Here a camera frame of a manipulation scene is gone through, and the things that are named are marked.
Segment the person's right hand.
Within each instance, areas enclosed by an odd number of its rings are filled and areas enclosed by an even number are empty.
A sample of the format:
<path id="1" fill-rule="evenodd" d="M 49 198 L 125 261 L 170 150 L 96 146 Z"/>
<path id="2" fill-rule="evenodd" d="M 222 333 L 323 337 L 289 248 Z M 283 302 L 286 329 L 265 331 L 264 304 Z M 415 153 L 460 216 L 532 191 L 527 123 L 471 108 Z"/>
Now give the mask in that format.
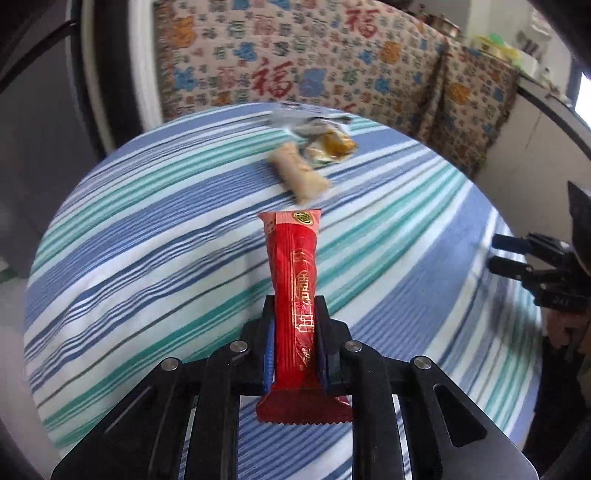
<path id="1" fill-rule="evenodd" d="M 546 315 L 546 332 L 555 349 L 569 345 L 575 333 L 583 332 L 590 321 L 587 314 L 564 313 L 549 310 Z"/>

